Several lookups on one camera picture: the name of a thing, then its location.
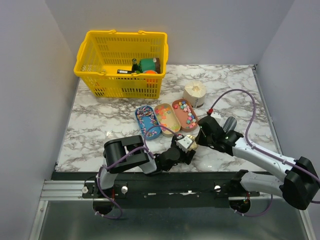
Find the marble tabletop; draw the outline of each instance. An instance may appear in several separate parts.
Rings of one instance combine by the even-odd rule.
[[[104,143],[109,140],[140,135],[134,111],[144,105],[153,108],[161,103],[171,104],[182,98],[184,86],[191,80],[201,81],[206,86],[204,105],[194,111],[198,118],[206,115],[212,103],[225,91],[243,89],[253,94],[256,117],[249,137],[257,144],[276,151],[259,90],[248,65],[167,65],[159,99],[102,98],[95,97],[80,79],[70,120],[67,126],[56,170],[58,172],[96,172],[103,163]],[[214,111],[222,116],[221,125],[229,117],[237,119],[236,131],[244,133],[252,115],[251,99],[245,93],[231,92],[222,98]],[[199,127],[190,134],[197,135]],[[147,141],[153,153],[161,153],[170,147],[171,138],[162,134]],[[171,172],[214,171],[262,171],[260,167],[232,157],[226,153],[199,146],[190,165],[179,164]],[[141,172],[135,167],[129,172]]]

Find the red connector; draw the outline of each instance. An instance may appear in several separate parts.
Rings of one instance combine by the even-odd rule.
[[[206,114],[211,115],[211,114],[213,113],[213,111],[214,111],[214,109],[213,109],[213,108],[210,108],[210,109],[206,112]]]

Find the gray floor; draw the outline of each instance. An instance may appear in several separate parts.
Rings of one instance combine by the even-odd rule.
[[[268,199],[252,200],[251,213]],[[282,199],[262,217],[242,217],[228,208],[125,209],[120,220],[94,215],[90,201],[50,202],[41,240],[304,240],[298,210]]]

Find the bottle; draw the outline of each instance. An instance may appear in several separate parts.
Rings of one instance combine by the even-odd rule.
[[[137,63],[137,59],[133,58],[132,59],[132,69],[133,72],[140,74],[142,71]]]

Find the yellow object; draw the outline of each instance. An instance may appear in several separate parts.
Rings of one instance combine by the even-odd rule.
[[[87,32],[76,56],[74,74],[82,78],[97,97],[159,98],[168,61],[165,32]],[[161,73],[117,74],[130,70],[132,59],[159,58]]]

